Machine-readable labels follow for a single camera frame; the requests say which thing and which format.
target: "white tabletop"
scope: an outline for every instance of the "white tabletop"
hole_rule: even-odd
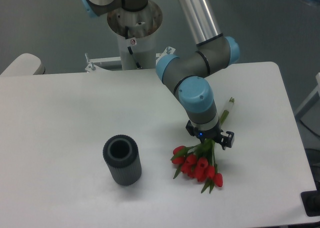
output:
[[[279,68],[236,64],[207,78],[218,111],[235,97],[216,147],[223,187],[183,175],[172,150],[195,145],[188,116],[154,70],[0,78],[3,228],[251,228],[316,222],[300,193],[315,190]],[[102,156],[114,135],[138,144],[142,176],[122,187]]]

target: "black cylindrical cup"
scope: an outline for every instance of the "black cylindrical cup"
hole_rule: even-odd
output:
[[[138,146],[131,137],[124,134],[111,137],[103,147],[103,158],[119,185],[132,185],[140,178]]]

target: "white chair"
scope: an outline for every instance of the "white chair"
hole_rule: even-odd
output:
[[[42,75],[45,73],[45,66],[41,60],[33,54],[24,53],[16,58],[5,70],[0,77],[17,77]]]

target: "light blue joint cap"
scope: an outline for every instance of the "light blue joint cap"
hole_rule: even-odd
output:
[[[179,86],[179,101],[187,111],[202,113],[212,106],[214,92],[208,81],[198,76],[191,76]]]
[[[158,75],[158,77],[162,83],[164,82],[163,77],[164,77],[164,73],[165,73],[167,66],[175,58],[179,58],[179,56],[177,56],[175,54],[166,54],[156,64],[155,72]]]
[[[88,4],[87,0],[81,0],[85,9],[86,9],[86,12],[88,13],[89,17],[90,18],[95,18],[95,17],[98,17],[96,15],[96,13],[94,13],[94,11],[91,9],[90,5]]]
[[[226,36],[225,37],[227,39],[227,41],[229,42],[229,46],[230,46],[230,61],[228,66],[230,66],[231,64],[236,63],[239,58],[240,58],[240,48],[238,43],[236,42],[235,39],[233,39],[230,36]]]

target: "red tulip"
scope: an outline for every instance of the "red tulip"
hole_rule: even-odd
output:
[[[185,162],[186,162],[187,164],[189,164],[190,166],[195,165],[195,164],[197,163],[197,157],[196,157],[196,155],[195,155],[195,154],[189,155],[189,156],[186,158]]]
[[[216,174],[215,167],[213,165],[209,165],[205,170],[205,174],[206,174],[206,177],[212,180]]]
[[[195,173],[192,171],[188,172],[188,177],[190,177],[191,179],[195,178]]]
[[[199,165],[197,165],[194,168],[194,177],[197,179],[201,179],[201,177],[204,175],[205,173],[205,169],[203,169],[202,167],[200,167]]]
[[[180,146],[178,146],[177,148],[175,148],[174,150],[173,150],[173,154],[175,155],[175,154],[177,154],[179,151],[181,151],[183,148],[186,148],[184,145],[180,145]]]
[[[207,179],[206,173],[204,172],[200,178],[198,178],[198,182],[204,182]]]
[[[215,183],[215,185],[217,187],[222,187],[222,185],[224,184],[224,181],[222,179],[222,174],[221,173],[215,174],[215,176],[213,178],[213,182]]]
[[[183,156],[177,157],[174,160],[171,161],[175,165],[180,165],[185,162],[185,158]]]
[[[196,163],[196,166],[198,167],[201,167],[202,169],[205,169],[207,168],[209,165],[209,162],[208,160],[205,158],[205,157],[200,157],[198,162]]]
[[[184,163],[184,164],[181,166],[181,172],[182,172],[183,174],[186,174],[186,173],[191,172],[191,165],[188,165],[187,163]]]

